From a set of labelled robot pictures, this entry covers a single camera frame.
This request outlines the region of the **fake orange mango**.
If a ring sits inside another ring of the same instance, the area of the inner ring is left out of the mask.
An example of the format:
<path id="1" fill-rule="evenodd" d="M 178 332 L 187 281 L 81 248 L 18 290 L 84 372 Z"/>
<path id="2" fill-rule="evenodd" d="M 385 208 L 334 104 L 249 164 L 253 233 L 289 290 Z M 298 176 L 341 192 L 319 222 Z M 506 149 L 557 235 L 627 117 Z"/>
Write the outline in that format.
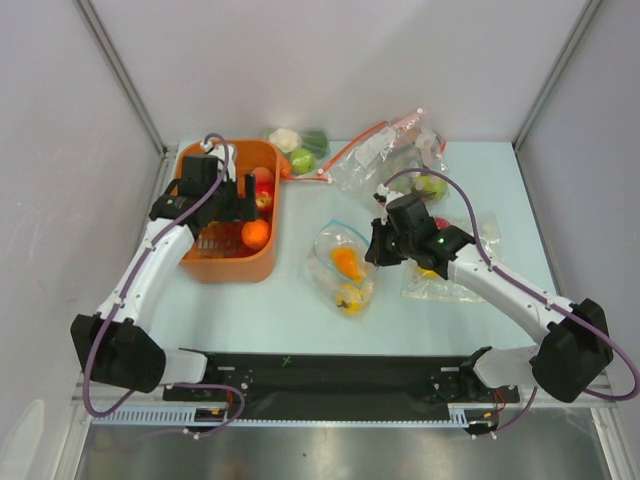
<path id="1" fill-rule="evenodd" d="M 338 247 L 332 250 L 331 259 L 336 270 L 349 280 L 360 283 L 362 269 L 357 257 L 357 252 L 351 247 Z"/>

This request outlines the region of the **blue zip clear bag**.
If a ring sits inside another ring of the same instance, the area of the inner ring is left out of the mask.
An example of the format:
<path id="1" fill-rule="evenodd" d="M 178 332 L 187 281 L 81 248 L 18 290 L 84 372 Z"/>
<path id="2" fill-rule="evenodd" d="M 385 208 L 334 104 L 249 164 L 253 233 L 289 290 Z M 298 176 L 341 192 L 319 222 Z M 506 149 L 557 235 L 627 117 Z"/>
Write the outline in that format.
<path id="1" fill-rule="evenodd" d="M 377 268 L 365 261 L 369 241 L 355 228 L 331 220 L 315 236 L 307 268 L 316 291 L 342 316 L 355 319 L 370 305 Z"/>

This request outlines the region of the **fake yellow lemon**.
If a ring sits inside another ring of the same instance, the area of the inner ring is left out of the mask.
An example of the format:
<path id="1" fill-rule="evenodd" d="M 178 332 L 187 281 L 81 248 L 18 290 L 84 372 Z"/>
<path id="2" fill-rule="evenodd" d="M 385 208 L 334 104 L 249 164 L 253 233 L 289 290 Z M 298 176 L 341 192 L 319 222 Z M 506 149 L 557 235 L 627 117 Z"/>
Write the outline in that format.
<path id="1" fill-rule="evenodd" d="M 339 293 L 336 295 L 335 304 L 336 307 L 347 316 L 355 316 L 359 314 L 364 308 L 364 304 L 359 297 L 346 295 L 344 293 Z"/>

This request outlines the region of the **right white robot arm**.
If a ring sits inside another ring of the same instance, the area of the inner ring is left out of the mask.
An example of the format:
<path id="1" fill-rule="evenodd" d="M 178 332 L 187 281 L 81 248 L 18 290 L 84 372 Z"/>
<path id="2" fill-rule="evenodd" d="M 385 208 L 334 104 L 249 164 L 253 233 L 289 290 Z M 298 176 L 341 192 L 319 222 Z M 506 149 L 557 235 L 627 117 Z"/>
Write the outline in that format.
<path id="1" fill-rule="evenodd" d="M 480 241 L 466 231 L 438 228 L 415 195 L 377 195 L 384 215 L 372 222 L 365 255 L 376 267 L 411 260 L 440 278 L 460 285 L 497 308 L 532 340 L 530 347 L 483 347 L 461 376 L 463 393 L 484 401 L 497 387 L 538 386 L 552 398 L 571 403 L 613 358 L 600 334 L 606 330 L 603 309 L 586 299 L 575 303 L 551 295 L 483 256 Z"/>

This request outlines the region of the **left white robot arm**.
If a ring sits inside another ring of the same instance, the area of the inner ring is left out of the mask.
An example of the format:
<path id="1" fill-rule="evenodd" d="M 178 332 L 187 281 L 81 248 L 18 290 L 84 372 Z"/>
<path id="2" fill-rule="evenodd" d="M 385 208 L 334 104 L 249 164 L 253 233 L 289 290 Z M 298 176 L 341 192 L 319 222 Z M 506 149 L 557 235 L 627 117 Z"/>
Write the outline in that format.
<path id="1" fill-rule="evenodd" d="M 143 393 L 184 383 L 199 400 L 218 393 L 220 376 L 206 367 L 206 355 L 162 346 L 151 323 L 168 277 L 206 227 L 257 218 L 255 178 L 245 175 L 240 193 L 236 159 L 234 145 L 185 156 L 180 177 L 153 203 L 118 285 L 95 314 L 73 320 L 71 336 L 87 380 Z"/>

